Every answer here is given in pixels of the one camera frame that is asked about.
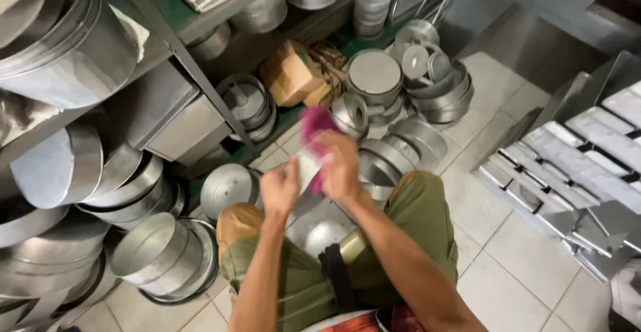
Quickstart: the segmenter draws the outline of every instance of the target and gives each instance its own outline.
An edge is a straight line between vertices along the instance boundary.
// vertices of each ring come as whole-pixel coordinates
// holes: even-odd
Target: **olive green pants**
[[[420,171],[404,175],[384,212],[456,285],[458,249],[441,179]],[[220,214],[217,239],[221,273],[236,293],[256,250],[263,220],[264,214],[248,204],[232,205]],[[300,331],[338,313],[320,266],[315,258],[285,240],[278,299],[279,330]],[[360,308],[403,304],[371,246],[348,263],[348,272]]]

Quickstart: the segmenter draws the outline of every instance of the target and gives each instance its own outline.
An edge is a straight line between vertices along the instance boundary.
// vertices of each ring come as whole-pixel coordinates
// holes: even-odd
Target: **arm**
[[[276,331],[284,227],[298,199],[298,160],[291,157],[290,163],[267,172],[260,180],[260,189],[265,221],[231,313],[229,331]]]
[[[354,142],[331,132],[320,133],[314,141],[329,150],[323,189],[358,220],[392,284],[421,324],[435,332],[487,331],[436,263],[361,189]]]

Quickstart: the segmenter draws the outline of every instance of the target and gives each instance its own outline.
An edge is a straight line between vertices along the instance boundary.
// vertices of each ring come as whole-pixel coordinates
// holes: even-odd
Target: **hand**
[[[313,136],[327,150],[323,157],[323,191],[331,199],[345,203],[358,197],[361,184],[358,181],[358,148],[346,135],[321,131]]]
[[[267,215],[287,218],[292,211],[300,192],[298,168],[298,158],[292,155],[288,163],[269,170],[260,179],[260,192]]]

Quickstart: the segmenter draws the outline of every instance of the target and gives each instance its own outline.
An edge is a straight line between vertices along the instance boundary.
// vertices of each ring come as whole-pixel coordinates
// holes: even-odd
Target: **pink brush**
[[[329,130],[336,133],[343,133],[338,125],[334,123],[332,113],[322,106],[310,106],[300,113],[300,122],[302,123],[302,142],[309,145],[309,148],[318,158],[325,156],[326,150],[320,145],[310,143],[311,137],[318,131]],[[314,195],[323,192],[323,171],[319,171],[309,184],[309,188]]]

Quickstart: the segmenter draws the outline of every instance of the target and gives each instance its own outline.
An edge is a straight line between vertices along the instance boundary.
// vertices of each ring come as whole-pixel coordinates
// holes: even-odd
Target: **person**
[[[220,268],[237,294],[229,331],[487,331],[456,291],[458,249],[443,183],[428,172],[405,174],[384,212],[358,181],[358,149],[349,137],[316,133],[323,191],[347,209],[367,246],[346,261],[358,308],[344,315],[321,264],[284,237],[299,197],[298,161],[260,181],[265,213],[226,208],[217,222]]]

